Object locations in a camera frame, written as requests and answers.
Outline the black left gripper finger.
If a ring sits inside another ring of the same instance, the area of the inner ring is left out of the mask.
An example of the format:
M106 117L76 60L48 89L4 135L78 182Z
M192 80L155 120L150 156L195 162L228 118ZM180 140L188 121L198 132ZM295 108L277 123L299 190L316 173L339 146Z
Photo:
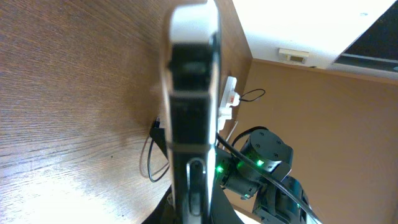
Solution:
M172 187L170 186L158 206L149 215L149 224L176 224L180 223L174 214L172 202ZM210 223L213 224L243 224L224 194L220 186L216 186L213 192Z

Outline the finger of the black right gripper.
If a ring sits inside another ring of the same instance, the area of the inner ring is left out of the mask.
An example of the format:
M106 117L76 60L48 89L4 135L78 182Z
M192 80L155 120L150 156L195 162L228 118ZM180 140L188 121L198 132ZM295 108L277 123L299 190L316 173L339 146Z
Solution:
M167 145L165 141L165 130L160 127L160 120L155 119L150 128L149 136L154 140L156 145L162 151L163 155L168 158Z

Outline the black smartphone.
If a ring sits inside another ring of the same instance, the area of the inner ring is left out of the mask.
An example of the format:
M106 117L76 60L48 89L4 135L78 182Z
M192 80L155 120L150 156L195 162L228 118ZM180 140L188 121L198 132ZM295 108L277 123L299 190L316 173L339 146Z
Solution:
M214 1L177 5L160 43L174 223L209 223L215 178L221 17Z

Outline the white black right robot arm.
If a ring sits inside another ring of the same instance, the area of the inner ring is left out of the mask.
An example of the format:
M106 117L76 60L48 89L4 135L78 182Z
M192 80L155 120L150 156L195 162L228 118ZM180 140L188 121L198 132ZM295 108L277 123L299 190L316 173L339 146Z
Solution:
M241 223L224 194L229 189L244 200L256 197L253 214L263 223L319 223L300 182L289 176L293 150L274 133L256 126L241 133L240 151L217 137L211 223Z

